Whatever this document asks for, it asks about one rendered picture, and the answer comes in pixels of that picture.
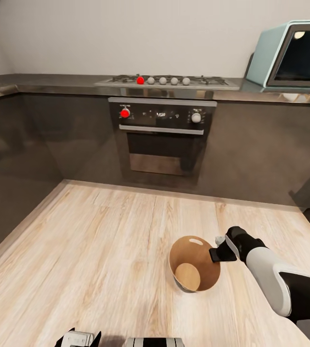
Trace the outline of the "trash can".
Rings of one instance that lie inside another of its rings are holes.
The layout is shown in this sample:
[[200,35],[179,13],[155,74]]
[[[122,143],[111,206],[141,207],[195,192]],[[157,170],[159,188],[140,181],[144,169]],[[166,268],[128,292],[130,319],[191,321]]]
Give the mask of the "trash can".
[[[200,240],[203,245],[189,241]],[[221,263],[212,262],[209,249],[213,246],[197,236],[176,240],[169,253],[169,263],[178,287],[186,293],[206,292],[219,281]]]

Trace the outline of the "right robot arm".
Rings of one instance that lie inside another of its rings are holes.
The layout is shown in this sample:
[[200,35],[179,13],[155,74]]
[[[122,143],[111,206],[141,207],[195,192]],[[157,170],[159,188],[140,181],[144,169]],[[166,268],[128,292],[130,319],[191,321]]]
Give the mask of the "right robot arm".
[[216,236],[217,248],[210,248],[212,262],[246,264],[279,316],[291,320],[310,340],[310,273],[286,261],[240,227]]

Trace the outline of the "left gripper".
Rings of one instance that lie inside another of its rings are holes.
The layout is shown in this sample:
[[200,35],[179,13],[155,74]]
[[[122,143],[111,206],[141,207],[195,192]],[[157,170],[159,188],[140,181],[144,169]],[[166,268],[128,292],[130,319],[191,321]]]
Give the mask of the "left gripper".
[[[62,336],[59,340],[57,340],[57,344],[55,345],[55,347],[61,347],[62,341],[63,341],[63,337],[64,336]],[[88,347],[98,347],[100,339],[101,339],[101,331],[99,332],[98,336],[96,336],[96,338],[94,339],[93,343],[90,346],[88,346]]]

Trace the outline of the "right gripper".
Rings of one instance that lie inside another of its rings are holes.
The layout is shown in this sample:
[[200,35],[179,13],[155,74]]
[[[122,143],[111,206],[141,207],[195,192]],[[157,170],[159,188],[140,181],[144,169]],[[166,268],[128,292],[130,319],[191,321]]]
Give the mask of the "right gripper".
[[222,248],[222,244],[217,248],[210,248],[209,253],[212,259],[212,262],[228,262],[228,261],[236,261],[236,255],[228,255],[224,252]]

